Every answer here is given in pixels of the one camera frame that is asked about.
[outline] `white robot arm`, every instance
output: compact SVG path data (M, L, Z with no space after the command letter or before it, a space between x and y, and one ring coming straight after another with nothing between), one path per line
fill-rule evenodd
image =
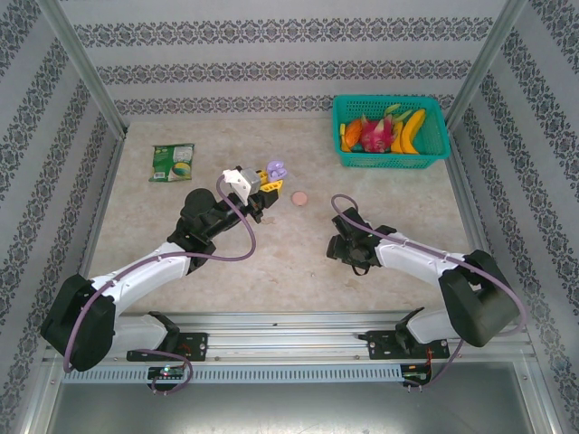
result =
M342 214L372 230L355 208ZM465 262L508 286L488 253L447 253L412 241L387 226L375 230L387 236L383 239L350 224L343 216L332 220L339 235L329 243L329 258L350 265L357 275L365 275L371 267L399 269L441 289L446 308L432 312L417 309L396 326L396 341L407 353L421 344L453 337L481 347L518 316L517 304L505 290L460 266Z
M257 223L263 210L279 197L281 181L268 184L263 172L237 167L225 171L223 177L234 191L229 194L229 201L243 216L250 215ZM70 357L73 368L86 371L107 355L124 356L137 348L175 353L179 331L168 318L158 312L142 317L120 314L151 291L203 266L206 255L215 251L212 239L238 222L240 217L225 201L217 202L209 190L193 190L185 199L175 231L157 249L104 276L88 280L74 275L66 279L43 322L41 336L65 355L81 311L101 290L74 339ZM186 252L205 257L187 257L183 255ZM152 260L141 264L146 259Z

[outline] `teal plastic basket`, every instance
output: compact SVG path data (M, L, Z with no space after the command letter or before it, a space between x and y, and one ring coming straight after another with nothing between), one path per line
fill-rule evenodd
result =
M394 112L402 114L408 109L426 109L426 119L413 141L419 155L366 154L342 152L340 149L340 124L349 124L365 115L368 119L384 116L387 107L400 104ZM424 169L436 160L451 154L451 144L446 132L444 117L438 101L428 97L339 95L334 98L334 146L342 165L347 167L389 167L393 169Z

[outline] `yellow banana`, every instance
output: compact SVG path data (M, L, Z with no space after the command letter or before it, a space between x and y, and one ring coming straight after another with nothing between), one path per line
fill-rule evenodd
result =
M392 132L394 133L394 142L392 143L392 146L390 146L390 150L393 154L403 154L402 147L400 146L403 128L404 123L402 122L396 122L392 128Z
M401 147L405 154L418 154L418 151L414 149L413 141L416 137L416 133L421 128L424 120L426 119L426 110L421 108L420 110L416 111L402 130L402 140L401 140Z
M340 150L342 152L352 152L346 144L344 134L346 133L346 124L340 124Z
M384 112L384 117L386 117L390 113L395 112L399 107L400 107L400 104L393 104L392 106L387 107L385 112Z
M408 118L412 112L413 112L412 110L406 110L402 115L394 116L393 119L394 123L402 122L403 120Z

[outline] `green snack bag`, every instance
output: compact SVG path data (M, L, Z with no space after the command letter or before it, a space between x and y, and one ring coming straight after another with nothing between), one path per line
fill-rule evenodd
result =
M170 183L191 179L193 143L155 145L151 183Z

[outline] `gray wallpaper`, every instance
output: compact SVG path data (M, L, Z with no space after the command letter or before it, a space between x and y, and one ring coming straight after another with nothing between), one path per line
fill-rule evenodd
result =
M326 117L340 93L432 95L447 109L503 4L62 2L127 121Z
M117 139L30 0L0 1L0 432L18 424L63 278L83 260Z
M565 432L579 431L578 29L576 1L529 2L454 131Z

